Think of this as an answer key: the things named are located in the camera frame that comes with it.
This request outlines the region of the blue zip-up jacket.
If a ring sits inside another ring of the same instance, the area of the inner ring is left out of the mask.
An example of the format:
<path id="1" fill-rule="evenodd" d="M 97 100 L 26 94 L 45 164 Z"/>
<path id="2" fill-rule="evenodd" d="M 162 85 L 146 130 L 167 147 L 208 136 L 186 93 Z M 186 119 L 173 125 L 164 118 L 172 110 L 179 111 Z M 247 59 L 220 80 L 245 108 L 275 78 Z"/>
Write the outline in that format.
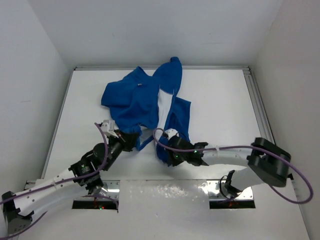
<path id="1" fill-rule="evenodd" d="M 182 64 L 174 56 L 153 75 L 138 66 L 123 79 L 106 85 L 101 105 L 109 109 L 120 131 L 140 134 L 137 151 L 153 139 L 168 145 L 160 129 L 176 129 L 183 139 L 190 139 L 191 102 L 177 96 L 182 76 Z"/>

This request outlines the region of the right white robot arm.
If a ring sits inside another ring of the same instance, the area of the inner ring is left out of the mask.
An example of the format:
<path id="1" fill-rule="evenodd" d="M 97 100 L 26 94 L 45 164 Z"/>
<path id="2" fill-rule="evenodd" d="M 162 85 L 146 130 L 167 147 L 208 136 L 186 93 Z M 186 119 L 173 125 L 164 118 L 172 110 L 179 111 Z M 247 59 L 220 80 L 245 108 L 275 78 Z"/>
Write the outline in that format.
<path id="1" fill-rule="evenodd" d="M 287 184 L 291 156 L 272 142 L 257 137 L 249 146 L 209 147 L 207 142 L 191 142 L 174 135 L 168 140 L 170 166 L 187 162 L 193 166 L 232 165 L 219 191 L 235 198 L 248 187 L 267 184 L 283 188 Z"/>

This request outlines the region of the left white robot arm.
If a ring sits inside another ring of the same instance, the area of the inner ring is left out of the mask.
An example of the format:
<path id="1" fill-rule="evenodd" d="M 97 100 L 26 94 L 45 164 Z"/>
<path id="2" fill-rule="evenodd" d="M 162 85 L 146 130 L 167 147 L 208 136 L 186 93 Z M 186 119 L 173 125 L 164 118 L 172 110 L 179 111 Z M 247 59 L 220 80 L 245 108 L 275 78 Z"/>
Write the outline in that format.
<path id="1" fill-rule="evenodd" d="M 69 198 L 90 195 L 102 188 L 100 172 L 108 171 L 122 152 L 131 152 L 137 139 L 137 133 L 116 130 L 52 179 L 21 192 L 2 194 L 0 204 L 8 236 L 15 237 L 30 228 L 35 223 L 34 214 L 44 215 Z"/>

